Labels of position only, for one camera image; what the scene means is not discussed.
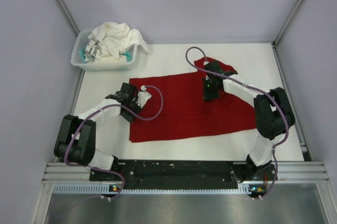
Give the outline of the red t shirt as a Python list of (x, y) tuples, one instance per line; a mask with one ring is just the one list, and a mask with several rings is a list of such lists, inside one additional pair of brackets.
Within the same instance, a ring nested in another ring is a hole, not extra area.
[(130, 79), (136, 87), (157, 87), (148, 89), (152, 98), (140, 112), (143, 118), (156, 118), (135, 119), (130, 125), (130, 141), (180, 140), (255, 129), (254, 109), (239, 98), (221, 92), (218, 99), (203, 100), (204, 77), (197, 71)]

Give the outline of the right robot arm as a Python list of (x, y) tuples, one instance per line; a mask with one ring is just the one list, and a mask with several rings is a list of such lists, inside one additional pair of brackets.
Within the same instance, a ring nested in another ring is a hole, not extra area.
[(283, 141), (295, 124), (288, 96), (281, 87), (262, 88), (238, 75), (234, 70), (224, 71), (218, 61), (204, 62), (203, 99), (212, 101), (220, 92), (231, 94), (254, 109), (258, 135), (253, 149), (247, 155), (245, 168), (232, 172), (233, 180), (256, 180), (264, 175), (272, 162), (275, 146)]

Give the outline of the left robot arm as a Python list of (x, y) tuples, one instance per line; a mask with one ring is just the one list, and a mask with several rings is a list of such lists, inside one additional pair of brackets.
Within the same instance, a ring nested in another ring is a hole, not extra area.
[(96, 148), (96, 131), (118, 116), (133, 122), (152, 96), (145, 87), (123, 83), (121, 89), (110, 94), (97, 106), (79, 115), (66, 115), (61, 121), (54, 147), (54, 155), (65, 162), (101, 169), (108, 180), (119, 175), (114, 164), (116, 157)]

